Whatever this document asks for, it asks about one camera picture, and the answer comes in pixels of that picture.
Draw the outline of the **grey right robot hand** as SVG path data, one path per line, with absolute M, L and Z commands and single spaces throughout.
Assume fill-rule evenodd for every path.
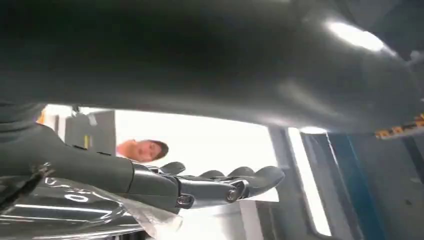
M 166 210 L 226 205 L 243 186 L 153 173 L 66 145 L 46 104 L 150 110 L 268 126 L 374 132 L 423 111 L 410 68 L 322 0 L 3 0 L 0 174 L 46 174 Z

